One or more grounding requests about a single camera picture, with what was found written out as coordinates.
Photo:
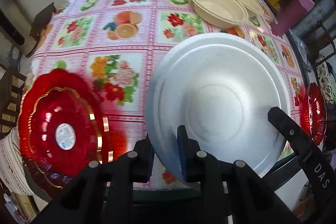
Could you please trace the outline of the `red flower-shaped glass plate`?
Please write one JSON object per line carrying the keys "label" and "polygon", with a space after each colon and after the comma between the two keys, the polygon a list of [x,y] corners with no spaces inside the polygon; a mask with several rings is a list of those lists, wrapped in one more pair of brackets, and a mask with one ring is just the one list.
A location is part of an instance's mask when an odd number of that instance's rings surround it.
{"label": "red flower-shaped glass plate", "polygon": [[39,76],[25,93],[18,118],[22,160],[50,198],[90,161],[108,163],[125,153],[125,134],[102,103],[100,92],[65,69]]}

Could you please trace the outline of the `striped white cloth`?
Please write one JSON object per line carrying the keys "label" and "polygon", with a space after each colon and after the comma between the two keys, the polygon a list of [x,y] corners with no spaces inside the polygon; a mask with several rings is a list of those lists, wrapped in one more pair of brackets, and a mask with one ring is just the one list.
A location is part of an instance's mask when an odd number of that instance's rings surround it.
{"label": "striped white cloth", "polygon": [[1,180],[8,190],[25,196],[34,195],[25,177],[16,127],[1,139],[0,153]]}

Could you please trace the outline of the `floral fruit pattern tablecloth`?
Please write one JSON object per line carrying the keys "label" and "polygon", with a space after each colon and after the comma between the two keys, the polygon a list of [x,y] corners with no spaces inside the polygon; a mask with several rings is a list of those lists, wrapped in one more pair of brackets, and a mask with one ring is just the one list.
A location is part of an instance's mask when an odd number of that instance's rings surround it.
{"label": "floral fruit pattern tablecloth", "polygon": [[297,48],[272,30],[272,11],[263,0],[256,1],[261,15],[222,29],[202,20],[191,0],[67,0],[50,23],[47,19],[26,90],[57,68],[86,80],[116,130],[109,137],[115,159],[146,135],[146,88],[164,55],[191,36],[224,32],[245,39],[273,61],[289,91],[291,117],[299,123],[304,83]]}

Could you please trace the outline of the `wooden chair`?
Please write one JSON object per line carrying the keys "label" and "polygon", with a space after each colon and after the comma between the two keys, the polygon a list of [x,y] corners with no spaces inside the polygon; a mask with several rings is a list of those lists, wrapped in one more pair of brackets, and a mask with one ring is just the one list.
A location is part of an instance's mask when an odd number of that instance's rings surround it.
{"label": "wooden chair", "polygon": [[17,125],[26,76],[7,68],[1,78],[1,139]]}

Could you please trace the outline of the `purple thermos bottle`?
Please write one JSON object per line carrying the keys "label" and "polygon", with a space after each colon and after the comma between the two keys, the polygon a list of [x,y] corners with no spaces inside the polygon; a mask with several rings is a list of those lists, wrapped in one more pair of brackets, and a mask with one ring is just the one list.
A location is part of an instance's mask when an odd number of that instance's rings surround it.
{"label": "purple thermos bottle", "polygon": [[272,31],[278,36],[283,36],[283,34],[296,25],[313,7],[314,2],[312,0],[292,0],[278,13],[276,19],[270,24]]}

